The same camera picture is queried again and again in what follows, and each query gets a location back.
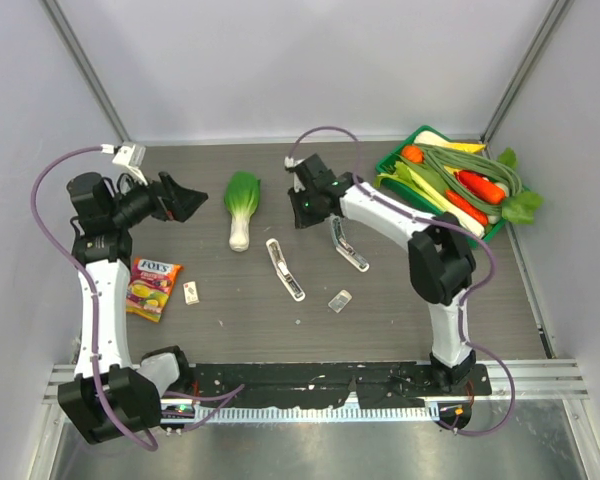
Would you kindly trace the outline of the white stapler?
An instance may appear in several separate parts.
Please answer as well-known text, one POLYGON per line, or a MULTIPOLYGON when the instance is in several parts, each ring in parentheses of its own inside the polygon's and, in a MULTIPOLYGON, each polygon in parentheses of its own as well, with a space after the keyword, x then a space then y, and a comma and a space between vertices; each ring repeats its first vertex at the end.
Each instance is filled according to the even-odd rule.
POLYGON ((285 289, 296 302, 303 301, 306 294, 289 270, 278 240, 275 238, 268 239, 266 241, 266 248, 276 275, 284 285, 285 289))

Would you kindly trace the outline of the staples box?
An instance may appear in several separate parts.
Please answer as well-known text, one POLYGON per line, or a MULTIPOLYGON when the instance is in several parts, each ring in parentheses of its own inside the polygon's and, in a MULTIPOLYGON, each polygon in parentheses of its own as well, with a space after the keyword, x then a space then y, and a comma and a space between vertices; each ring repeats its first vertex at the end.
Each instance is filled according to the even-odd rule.
POLYGON ((197 284, 195 281, 189 281, 183 284, 183 294, 186 305, 194 305, 200 302, 197 284))

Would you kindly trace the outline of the staples tray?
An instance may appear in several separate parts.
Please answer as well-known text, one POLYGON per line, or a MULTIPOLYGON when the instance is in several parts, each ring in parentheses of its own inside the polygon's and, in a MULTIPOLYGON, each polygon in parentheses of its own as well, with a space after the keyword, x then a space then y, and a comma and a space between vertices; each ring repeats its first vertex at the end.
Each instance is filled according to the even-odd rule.
POLYGON ((349 291, 340 290, 329 302, 328 307, 335 313, 340 313, 352 300, 349 291))

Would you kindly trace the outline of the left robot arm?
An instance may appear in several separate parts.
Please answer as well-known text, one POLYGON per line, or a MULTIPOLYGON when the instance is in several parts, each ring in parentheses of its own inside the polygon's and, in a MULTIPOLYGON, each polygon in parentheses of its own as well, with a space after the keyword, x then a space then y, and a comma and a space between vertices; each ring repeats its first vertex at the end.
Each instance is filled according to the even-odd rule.
POLYGON ((162 172, 141 183, 123 174, 117 185, 88 172, 67 185, 76 211, 77 233, 70 254, 83 290, 82 350, 74 378, 58 388, 58 403, 89 444, 121 436, 137 439, 162 419, 161 399, 192 390, 194 373, 177 346, 146 354, 133 366, 126 326, 126 293, 131 277, 130 230, 148 217, 187 221, 208 196, 187 189, 162 172))

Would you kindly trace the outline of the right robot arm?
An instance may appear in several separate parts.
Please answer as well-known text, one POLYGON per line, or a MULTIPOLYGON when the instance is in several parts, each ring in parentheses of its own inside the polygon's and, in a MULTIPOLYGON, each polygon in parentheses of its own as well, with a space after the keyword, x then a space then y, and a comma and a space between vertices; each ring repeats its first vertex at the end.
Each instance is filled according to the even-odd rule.
POLYGON ((340 217, 375 230, 406 251, 411 285, 430 313, 433 386, 445 395, 457 393, 476 362, 461 305, 476 262, 457 219, 408 208, 351 172, 337 176, 316 154, 302 160, 287 157, 284 168, 293 175, 288 195, 297 229, 340 217))

